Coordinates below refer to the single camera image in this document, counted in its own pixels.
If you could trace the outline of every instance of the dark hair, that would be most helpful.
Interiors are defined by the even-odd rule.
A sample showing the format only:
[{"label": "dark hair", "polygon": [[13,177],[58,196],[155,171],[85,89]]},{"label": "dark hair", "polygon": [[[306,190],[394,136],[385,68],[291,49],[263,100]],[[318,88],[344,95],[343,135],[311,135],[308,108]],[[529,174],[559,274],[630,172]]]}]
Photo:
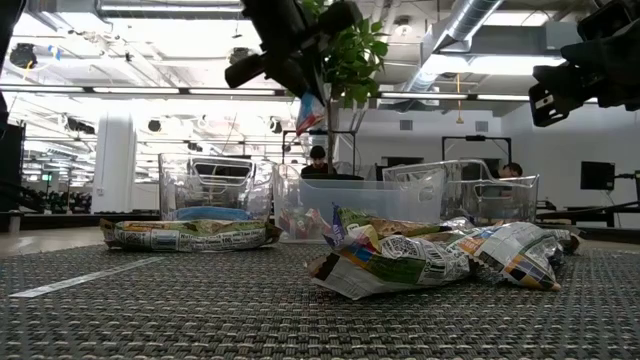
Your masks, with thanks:
[{"label": "dark hair", "polygon": [[316,145],[311,148],[311,153],[309,153],[309,156],[314,160],[324,159],[325,157],[327,157],[327,153],[324,152],[324,148],[322,146]]},{"label": "dark hair", "polygon": [[518,174],[518,176],[522,176],[522,174],[524,174],[524,171],[522,171],[522,166],[520,166],[520,164],[518,163],[508,163],[504,167],[511,169],[511,171]]}]

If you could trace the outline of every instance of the barcode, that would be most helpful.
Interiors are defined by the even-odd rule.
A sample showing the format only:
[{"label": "barcode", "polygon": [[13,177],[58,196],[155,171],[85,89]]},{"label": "barcode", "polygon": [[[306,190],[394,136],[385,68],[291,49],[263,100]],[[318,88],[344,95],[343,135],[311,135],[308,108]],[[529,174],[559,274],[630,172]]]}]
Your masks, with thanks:
[{"label": "barcode", "polygon": [[405,256],[418,257],[418,249],[413,242],[405,237],[390,237],[384,243],[390,251]]},{"label": "barcode", "polygon": [[424,272],[439,272],[443,273],[447,270],[444,265],[444,259],[438,250],[431,246],[425,246],[425,253],[427,254],[427,266],[424,267]]}]

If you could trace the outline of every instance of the computer screen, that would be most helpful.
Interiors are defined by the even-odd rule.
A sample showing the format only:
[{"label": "computer screen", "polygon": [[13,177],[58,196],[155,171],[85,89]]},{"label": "computer screen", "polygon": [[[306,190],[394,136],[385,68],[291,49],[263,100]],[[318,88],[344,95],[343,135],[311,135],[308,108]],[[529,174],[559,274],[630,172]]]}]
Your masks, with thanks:
[{"label": "computer screen", "polygon": [[583,161],[580,170],[580,189],[606,190],[614,188],[616,164]]}]

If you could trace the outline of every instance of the woven floor mat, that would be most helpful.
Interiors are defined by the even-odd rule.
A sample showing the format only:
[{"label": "woven floor mat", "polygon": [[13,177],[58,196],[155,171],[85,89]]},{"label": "woven floor mat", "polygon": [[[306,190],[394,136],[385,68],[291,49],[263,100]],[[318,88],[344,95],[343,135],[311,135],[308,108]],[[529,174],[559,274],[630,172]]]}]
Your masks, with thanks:
[{"label": "woven floor mat", "polygon": [[[638,358],[640,253],[583,250],[562,291],[487,279],[352,301],[310,284],[327,246],[0,259],[0,359]],[[162,260],[34,298],[9,294]]]}]

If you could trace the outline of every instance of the person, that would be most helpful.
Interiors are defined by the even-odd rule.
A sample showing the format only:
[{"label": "person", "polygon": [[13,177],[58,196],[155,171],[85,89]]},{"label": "person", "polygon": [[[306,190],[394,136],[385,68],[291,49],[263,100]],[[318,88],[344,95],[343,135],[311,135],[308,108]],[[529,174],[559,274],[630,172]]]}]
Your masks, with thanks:
[{"label": "person", "polygon": [[329,165],[324,161],[327,157],[327,153],[324,151],[322,146],[316,145],[311,148],[311,152],[309,153],[309,157],[313,161],[311,165],[306,166],[300,172],[300,175],[313,175],[313,174],[328,174],[329,173]]},{"label": "person", "polygon": [[520,164],[512,162],[503,166],[502,169],[498,171],[498,173],[501,179],[505,179],[521,177],[524,172],[522,171],[522,166],[520,166]]}]

